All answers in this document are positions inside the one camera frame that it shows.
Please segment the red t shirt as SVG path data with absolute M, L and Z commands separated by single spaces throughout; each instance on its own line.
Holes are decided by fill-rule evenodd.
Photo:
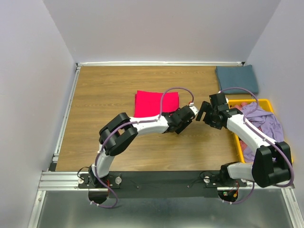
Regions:
M 135 94 L 134 117 L 143 118 L 160 114 L 162 93 L 138 90 Z M 179 108 L 178 92 L 167 93 L 162 103 L 162 112 L 173 112 Z

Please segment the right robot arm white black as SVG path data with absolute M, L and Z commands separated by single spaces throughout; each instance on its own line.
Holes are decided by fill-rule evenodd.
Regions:
M 247 119 L 258 110 L 258 103 L 255 104 L 253 110 L 244 112 L 230 108 L 228 103 L 212 104 L 204 101 L 196 114 L 196 121 L 202 120 L 219 130 L 230 130 L 254 152 L 252 163 L 222 165 L 218 180 L 224 186 L 231 185 L 236 179 L 244 179 L 262 188 L 289 187 L 295 179 L 290 146 L 286 142 L 270 138 Z

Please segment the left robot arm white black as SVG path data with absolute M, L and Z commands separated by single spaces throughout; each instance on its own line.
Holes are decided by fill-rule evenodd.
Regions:
M 124 152 L 132 141 L 151 133 L 180 134 L 195 118 L 197 112 L 177 109 L 171 113 L 135 118 L 126 113 L 118 114 L 99 131 L 99 149 L 94 163 L 89 168 L 89 182 L 96 188 L 105 186 L 105 177 L 115 156 Z

